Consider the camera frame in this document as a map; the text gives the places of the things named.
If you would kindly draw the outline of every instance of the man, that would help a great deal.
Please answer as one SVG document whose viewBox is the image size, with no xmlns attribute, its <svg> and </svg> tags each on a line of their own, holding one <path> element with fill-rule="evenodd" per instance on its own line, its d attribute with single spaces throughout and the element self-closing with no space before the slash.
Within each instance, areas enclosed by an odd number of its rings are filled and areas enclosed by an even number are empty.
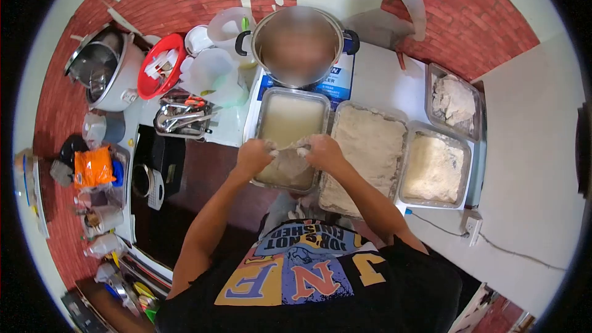
<svg viewBox="0 0 592 333">
<path fill-rule="evenodd" d="M 335 140 L 314 135 L 310 144 L 307 161 L 343 186 L 387 246 L 378 251 L 335 223 L 286 218 L 246 255 L 210 265 L 235 196 L 273 160 L 263 141 L 251 139 L 189 227 L 171 292 L 156 315 L 157 331 L 448 330 L 458 307 L 458 275 L 428 255 L 393 203 L 356 172 Z"/>
</svg>

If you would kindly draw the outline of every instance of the power strip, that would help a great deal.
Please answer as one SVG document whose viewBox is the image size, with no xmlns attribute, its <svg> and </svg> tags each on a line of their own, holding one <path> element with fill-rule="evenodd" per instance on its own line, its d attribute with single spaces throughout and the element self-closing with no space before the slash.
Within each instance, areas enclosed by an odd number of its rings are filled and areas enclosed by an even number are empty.
<svg viewBox="0 0 592 333">
<path fill-rule="evenodd" d="M 465 210 L 463 219 L 465 231 L 469 233 L 469 237 L 464 239 L 469 243 L 469 247 L 472 247 L 477 244 L 477 239 L 479 239 L 479 232 L 483 225 L 483 218 L 477 211 Z"/>
</svg>

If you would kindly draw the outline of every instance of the pot handle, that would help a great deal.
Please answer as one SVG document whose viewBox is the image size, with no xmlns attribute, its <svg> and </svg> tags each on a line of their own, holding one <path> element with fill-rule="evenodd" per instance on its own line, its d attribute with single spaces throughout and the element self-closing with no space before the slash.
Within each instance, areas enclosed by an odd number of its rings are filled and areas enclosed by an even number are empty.
<svg viewBox="0 0 592 333">
<path fill-rule="evenodd" d="M 245 36 L 251 35 L 251 30 L 243 31 L 239 33 L 236 37 L 236 43 L 234 44 L 234 50 L 238 53 L 239 56 L 248 56 L 252 53 L 247 53 L 243 50 L 243 41 L 245 40 Z"/>
<path fill-rule="evenodd" d="M 348 34 L 351 37 L 351 48 L 347 51 L 347 55 L 351 56 L 356 54 L 360 50 L 360 38 L 358 34 L 353 30 L 343 30 L 343 33 Z"/>
</svg>

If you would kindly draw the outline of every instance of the blue label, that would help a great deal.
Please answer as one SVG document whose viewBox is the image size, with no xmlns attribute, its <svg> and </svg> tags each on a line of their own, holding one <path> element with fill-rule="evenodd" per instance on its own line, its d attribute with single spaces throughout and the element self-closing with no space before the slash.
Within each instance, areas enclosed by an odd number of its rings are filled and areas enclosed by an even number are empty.
<svg viewBox="0 0 592 333">
<path fill-rule="evenodd" d="M 349 100 L 351 96 L 351 84 L 352 76 L 351 71 L 340 68 L 332 67 L 331 73 L 327 78 L 319 85 L 317 85 L 312 91 L 315 93 L 323 94 L 331 101 L 331 109 L 335 110 L 337 105 L 344 100 Z M 263 75 L 261 78 L 261 87 L 259 88 L 259 94 L 257 100 L 263 99 L 263 93 L 270 87 L 276 86 L 268 75 Z"/>
</svg>

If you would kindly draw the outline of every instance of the electric cord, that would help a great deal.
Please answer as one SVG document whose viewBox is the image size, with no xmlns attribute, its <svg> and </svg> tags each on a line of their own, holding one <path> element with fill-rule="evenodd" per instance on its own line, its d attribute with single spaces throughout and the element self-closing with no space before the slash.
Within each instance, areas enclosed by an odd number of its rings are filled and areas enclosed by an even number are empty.
<svg viewBox="0 0 592 333">
<path fill-rule="evenodd" d="M 514 256 L 519 256 L 519 257 L 525 258 L 527 260 L 530 260 L 530 261 L 532 261 L 534 263 L 541 264 L 543 266 L 547 266 L 547 269 L 565 271 L 565 269 L 563 269 L 562 267 L 557 267 L 557 266 L 550 265 L 548 263 L 545 263 L 543 261 L 540 261 L 538 258 L 529 256 L 529 255 L 525 255 L 525 254 L 522 254 L 522 253 L 510 251 L 509 249 L 501 248 L 500 246 L 498 246 L 495 243 L 493 243 L 491 240 L 488 240 L 487 237 L 485 235 L 483 235 L 483 233 L 481 233 L 481 232 L 479 232 L 479 235 L 481 235 L 483 237 L 483 240 L 485 242 L 489 243 L 490 246 L 492 246 L 493 248 L 497 249 L 498 251 L 502 251 L 504 253 L 507 253 L 507 254 L 510 254 L 510 255 L 514 255 Z"/>
<path fill-rule="evenodd" d="M 457 234 L 457 233 L 449 232 L 449 231 L 448 231 L 448 230 L 446 230 L 446 229 L 442 229 L 440 226 L 437 226 L 437 225 L 436 225 L 436 224 L 434 224 L 433 222 L 431 222 L 431 221 L 429 221 L 429 220 L 426 220 L 426 219 L 424 219 L 424 218 L 422 218 L 422 217 L 420 217 L 420 216 L 416 215 L 416 214 L 415 214 L 413 211 L 411 211 L 410 209 L 406 209 L 406 210 L 405 210 L 405 214 L 411 214 L 411 215 L 415 216 L 416 218 L 418 218 L 418 219 L 420 219 L 420 220 L 422 220 L 422 221 L 425 221 L 425 222 L 427 222 L 428 224 L 430 224 L 430 225 L 432 225 L 432 226 L 434 226 L 434 227 L 436 227 L 436 228 L 440 229 L 441 231 L 443 231 L 443 232 L 445 232 L 445 233 L 448 233 L 448 234 L 450 234 L 450 235 L 454 235 L 454 236 L 460 236 L 461 238 L 468 238 L 468 237 L 470 236 L 469 232 L 466 232 L 466 233 L 464 233 L 464 234 Z M 530 260 L 530 261 L 532 261 L 532 262 L 534 262 L 534 263 L 537 263 L 537 264 L 540 264 L 540 265 L 546 266 L 546 267 L 547 267 L 547 269 L 553 269 L 553 270 L 565 271 L 565 269 L 563 269 L 562 267 L 557 267 L 557 266 L 553 266 L 553 265 L 551 265 L 551 264 L 545 263 L 544 261 L 541 261 L 541 260 L 539 260 L 539 259 L 538 259 L 538 258 L 536 258 L 536 257 L 532 257 L 532 256 L 525 255 L 525 254 L 522 254 L 522 253 L 518 253 L 518 252 L 510 251 L 509 249 L 506 249 L 506 248 L 501 248 L 500 246 L 498 246 L 497 244 L 495 244 L 495 243 L 493 243 L 491 240 L 489 240 L 489 239 L 488 239 L 488 238 L 487 238 L 487 237 L 486 237 L 486 236 L 485 236 L 483 233 L 481 233 L 481 232 L 479 232 L 479 235 L 481 235 L 481 236 L 483 237 L 483 240 L 484 240 L 486 243 L 488 243 L 490 246 L 492 246 L 493 248 L 497 249 L 498 251 L 501 251 L 501 252 L 504 252 L 504 253 L 507 253 L 507 254 L 510 254 L 510 255 L 514 255 L 514 256 L 518 256 L 518 257 L 525 258 L 525 259 L 527 259 L 527 260 Z"/>
<path fill-rule="evenodd" d="M 415 216 L 416 218 L 418 218 L 418 219 L 420 219 L 420 220 L 423 220 L 423 221 L 427 222 L 428 224 L 430 224 L 430 225 L 432 225 L 432 226 L 435 226 L 435 227 L 437 227 L 438 229 L 440 229 L 441 231 L 443 231 L 443 232 L 445 232 L 445 233 L 448 233 L 448 234 L 450 234 L 450 235 L 460 236 L 461 238 L 468 238 L 468 237 L 469 237 L 469 235 L 470 235 L 470 234 L 469 234 L 469 232 L 466 232 L 466 233 L 464 233 L 464 234 L 457 234 L 457 233 L 449 232 L 448 230 L 446 230 L 446 229 L 442 229 L 440 226 L 437 226 L 437 225 L 436 225 L 436 224 L 434 224 L 433 222 L 431 222 L 431 221 L 429 221 L 429 220 L 426 220 L 426 219 L 424 219 L 424 218 L 422 218 L 422 217 L 420 217 L 420 216 L 416 215 L 416 214 L 415 214 L 415 213 L 413 213 L 413 212 L 410 212 L 410 210 L 406 210 L 405 212 L 406 212 L 406 213 L 410 213 L 410 214 L 412 214 L 412 215 L 413 215 L 413 216 Z"/>
</svg>

